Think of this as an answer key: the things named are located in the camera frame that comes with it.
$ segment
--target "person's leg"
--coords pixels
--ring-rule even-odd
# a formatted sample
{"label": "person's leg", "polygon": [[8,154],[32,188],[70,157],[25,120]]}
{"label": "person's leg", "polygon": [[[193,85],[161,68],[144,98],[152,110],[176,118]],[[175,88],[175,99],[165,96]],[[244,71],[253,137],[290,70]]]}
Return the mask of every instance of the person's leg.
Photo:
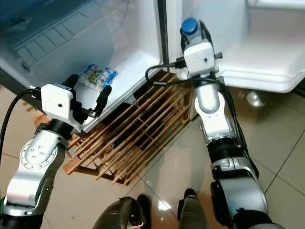
{"label": "person's leg", "polygon": [[208,229],[208,224],[193,189],[187,189],[178,207],[179,229]]}

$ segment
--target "refrigerator shelf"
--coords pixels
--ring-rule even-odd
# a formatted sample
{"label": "refrigerator shelf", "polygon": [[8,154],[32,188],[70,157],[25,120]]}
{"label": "refrigerator shelf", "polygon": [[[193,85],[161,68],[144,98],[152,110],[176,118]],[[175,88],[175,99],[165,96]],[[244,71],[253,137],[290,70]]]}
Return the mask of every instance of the refrigerator shelf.
{"label": "refrigerator shelf", "polygon": [[90,1],[36,35],[23,39],[15,50],[31,66],[103,21],[106,21],[109,33],[117,31],[124,23],[129,0],[111,1],[111,4],[100,2]]}

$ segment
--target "refrigerator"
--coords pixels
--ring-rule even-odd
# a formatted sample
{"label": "refrigerator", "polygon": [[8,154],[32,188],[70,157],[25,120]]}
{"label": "refrigerator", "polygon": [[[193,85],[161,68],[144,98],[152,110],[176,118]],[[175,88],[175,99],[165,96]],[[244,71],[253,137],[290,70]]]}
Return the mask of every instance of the refrigerator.
{"label": "refrigerator", "polygon": [[[148,67],[183,55],[188,17],[202,20],[223,52],[226,85],[286,93],[305,77],[305,0],[1,0],[0,10],[0,83],[14,93],[61,83],[90,64],[118,72],[85,132],[132,98]],[[75,91],[84,108],[96,106],[97,91],[82,83]]]}

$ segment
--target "wooden rack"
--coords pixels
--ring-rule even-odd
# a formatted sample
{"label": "wooden rack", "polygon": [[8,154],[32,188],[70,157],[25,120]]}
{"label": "wooden rack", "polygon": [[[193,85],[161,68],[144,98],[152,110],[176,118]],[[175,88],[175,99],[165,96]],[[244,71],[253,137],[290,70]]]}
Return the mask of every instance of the wooden rack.
{"label": "wooden rack", "polygon": [[[173,82],[176,76],[163,73],[159,80]],[[134,95],[132,105],[118,108],[85,137],[70,141],[70,159],[63,166],[67,174],[128,185],[188,122],[191,88],[145,84]]]}

